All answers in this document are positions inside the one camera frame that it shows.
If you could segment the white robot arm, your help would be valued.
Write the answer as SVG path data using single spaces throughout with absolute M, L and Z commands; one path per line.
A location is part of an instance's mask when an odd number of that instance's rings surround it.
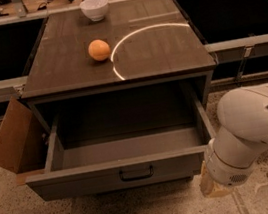
M 268 150 L 268 84 L 232 89 L 217 103 L 219 131 L 201 166 L 201 192 L 221 197 L 248 180 L 253 163 Z

